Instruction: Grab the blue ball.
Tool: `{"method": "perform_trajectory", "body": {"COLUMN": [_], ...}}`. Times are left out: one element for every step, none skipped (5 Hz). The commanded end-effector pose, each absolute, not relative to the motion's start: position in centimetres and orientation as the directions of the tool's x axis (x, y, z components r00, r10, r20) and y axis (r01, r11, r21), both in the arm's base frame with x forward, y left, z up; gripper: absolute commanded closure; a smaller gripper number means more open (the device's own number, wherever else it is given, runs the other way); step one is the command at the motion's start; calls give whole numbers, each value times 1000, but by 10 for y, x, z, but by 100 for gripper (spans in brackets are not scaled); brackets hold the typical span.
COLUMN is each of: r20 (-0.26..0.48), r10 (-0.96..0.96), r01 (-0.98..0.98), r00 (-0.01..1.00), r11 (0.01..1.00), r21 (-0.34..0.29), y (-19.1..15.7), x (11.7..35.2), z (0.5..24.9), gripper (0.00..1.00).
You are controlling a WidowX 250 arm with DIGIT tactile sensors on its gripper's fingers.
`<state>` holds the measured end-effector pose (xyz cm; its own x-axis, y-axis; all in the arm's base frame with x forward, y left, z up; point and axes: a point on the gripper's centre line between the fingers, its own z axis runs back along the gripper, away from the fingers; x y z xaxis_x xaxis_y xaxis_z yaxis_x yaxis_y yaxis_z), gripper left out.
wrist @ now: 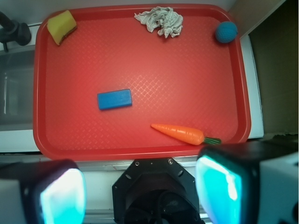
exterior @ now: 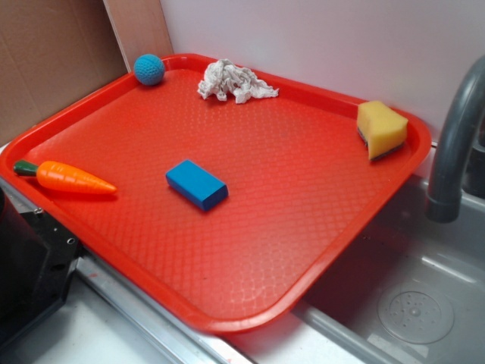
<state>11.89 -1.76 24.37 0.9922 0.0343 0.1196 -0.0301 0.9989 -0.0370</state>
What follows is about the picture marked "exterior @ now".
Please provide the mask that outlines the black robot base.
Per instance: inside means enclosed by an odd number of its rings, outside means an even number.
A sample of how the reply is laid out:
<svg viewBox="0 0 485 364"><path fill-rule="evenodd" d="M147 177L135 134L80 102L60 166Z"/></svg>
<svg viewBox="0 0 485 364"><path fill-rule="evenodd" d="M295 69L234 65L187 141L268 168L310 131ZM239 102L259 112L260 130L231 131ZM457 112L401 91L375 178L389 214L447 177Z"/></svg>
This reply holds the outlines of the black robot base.
<svg viewBox="0 0 485 364"><path fill-rule="evenodd" d="M62 307L78 238L43 210L19 212L1 192L1 348Z"/></svg>

